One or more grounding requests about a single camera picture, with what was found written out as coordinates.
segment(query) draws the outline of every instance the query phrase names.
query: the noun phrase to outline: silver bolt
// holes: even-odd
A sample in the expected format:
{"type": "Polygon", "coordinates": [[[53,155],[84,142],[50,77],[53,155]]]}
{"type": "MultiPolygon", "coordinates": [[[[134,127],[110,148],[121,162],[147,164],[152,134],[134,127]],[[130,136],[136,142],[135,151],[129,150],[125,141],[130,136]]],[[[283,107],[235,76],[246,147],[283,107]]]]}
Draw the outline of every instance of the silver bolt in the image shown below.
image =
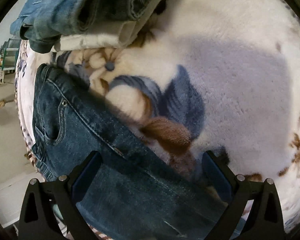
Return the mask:
{"type": "Polygon", "coordinates": [[[60,181],[65,181],[67,179],[67,175],[61,175],[59,176],[60,181]]]}
{"type": "Polygon", "coordinates": [[[30,181],[30,184],[31,185],[34,185],[34,184],[36,184],[37,183],[37,179],[31,179],[31,181],[30,181]]]}
{"type": "Polygon", "coordinates": [[[267,179],[267,182],[270,184],[270,185],[272,185],[272,184],[274,184],[274,181],[273,181],[273,179],[267,179]]]}
{"type": "Polygon", "coordinates": [[[243,175],[239,174],[237,175],[237,179],[238,181],[244,181],[246,178],[243,175]]]}

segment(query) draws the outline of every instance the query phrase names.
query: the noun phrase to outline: metal rivet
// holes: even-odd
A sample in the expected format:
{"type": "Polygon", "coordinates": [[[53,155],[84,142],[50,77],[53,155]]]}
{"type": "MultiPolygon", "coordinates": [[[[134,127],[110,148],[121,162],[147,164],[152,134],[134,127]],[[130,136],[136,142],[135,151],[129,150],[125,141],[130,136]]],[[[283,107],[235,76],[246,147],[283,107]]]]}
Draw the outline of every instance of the metal rivet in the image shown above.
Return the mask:
{"type": "Polygon", "coordinates": [[[274,184],[274,181],[273,181],[273,179],[271,179],[271,178],[267,179],[267,182],[268,182],[270,185],[274,184]]]}
{"type": "Polygon", "coordinates": [[[60,181],[65,181],[67,179],[67,175],[61,175],[59,176],[60,181]]]}
{"type": "Polygon", "coordinates": [[[30,181],[30,184],[31,185],[34,185],[34,184],[36,184],[37,183],[37,179],[31,179],[31,181],[30,181]]]}
{"type": "Polygon", "coordinates": [[[237,175],[237,179],[238,181],[244,181],[246,178],[243,175],[239,174],[237,175]]]}

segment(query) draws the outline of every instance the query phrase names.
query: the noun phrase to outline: floral blanket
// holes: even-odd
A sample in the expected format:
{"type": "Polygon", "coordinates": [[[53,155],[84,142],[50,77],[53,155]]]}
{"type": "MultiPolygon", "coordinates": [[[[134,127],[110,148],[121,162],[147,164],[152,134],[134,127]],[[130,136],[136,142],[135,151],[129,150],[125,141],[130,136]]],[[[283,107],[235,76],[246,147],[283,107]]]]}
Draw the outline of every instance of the floral blanket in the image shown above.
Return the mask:
{"type": "Polygon", "coordinates": [[[42,63],[104,97],[195,183],[206,150],[226,154],[232,171],[247,179],[272,178],[285,230],[300,223],[300,20],[283,0],[162,0],[123,49],[37,54],[23,42],[16,89],[34,164],[33,86],[42,63]]]}

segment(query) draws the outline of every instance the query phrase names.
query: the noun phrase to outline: jeans pocket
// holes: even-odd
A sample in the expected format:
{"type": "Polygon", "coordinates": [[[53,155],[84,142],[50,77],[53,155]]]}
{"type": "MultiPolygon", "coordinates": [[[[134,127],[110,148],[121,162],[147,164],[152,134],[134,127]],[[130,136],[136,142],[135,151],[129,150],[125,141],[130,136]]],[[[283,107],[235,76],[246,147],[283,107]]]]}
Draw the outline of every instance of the jeans pocket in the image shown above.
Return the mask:
{"type": "Polygon", "coordinates": [[[68,106],[66,100],[62,99],[58,106],[58,114],[51,113],[50,117],[43,120],[44,140],[47,144],[56,146],[65,134],[64,113],[68,106]]]}

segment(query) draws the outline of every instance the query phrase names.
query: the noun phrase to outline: dark blue jeans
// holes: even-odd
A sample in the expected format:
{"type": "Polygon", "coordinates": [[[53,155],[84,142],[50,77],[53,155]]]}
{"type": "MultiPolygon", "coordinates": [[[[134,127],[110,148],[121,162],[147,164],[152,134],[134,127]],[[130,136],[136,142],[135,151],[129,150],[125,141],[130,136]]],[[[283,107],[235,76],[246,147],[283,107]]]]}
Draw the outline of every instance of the dark blue jeans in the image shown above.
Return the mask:
{"type": "Polygon", "coordinates": [[[50,52],[60,35],[81,34],[105,20],[138,20],[151,0],[28,0],[10,33],[50,52]]]}
{"type": "Polygon", "coordinates": [[[37,72],[33,127],[37,167],[48,181],[69,174],[92,150],[101,153],[103,164],[77,208],[115,240],[204,239],[225,210],[60,69],[41,65],[37,72]]]}

